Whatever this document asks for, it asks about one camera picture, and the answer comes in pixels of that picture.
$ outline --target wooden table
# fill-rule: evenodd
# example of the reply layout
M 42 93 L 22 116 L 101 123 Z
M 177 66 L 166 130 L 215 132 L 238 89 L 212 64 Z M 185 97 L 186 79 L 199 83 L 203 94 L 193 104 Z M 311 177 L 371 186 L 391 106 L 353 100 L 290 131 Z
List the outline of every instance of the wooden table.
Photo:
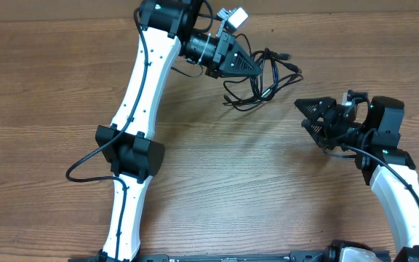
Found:
M 400 148 L 419 174 L 419 12 L 252 16 L 243 32 L 254 49 L 293 54 L 306 79 L 244 114 L 222 106 L 221 79 L 171 73 L 141 252 L 286 253 L 332 239 L 394 251 L 360 171 L 316 147 L 293 102 L 348 89 L 403 100 Z M 0 23 L 0 261 L 65 261 L 103 246 L 112 183 L 68 182 L 65 170 L 96 147 L 136 49 L 131 20 Z M 109 174 L 97 156 L 73 175 Z

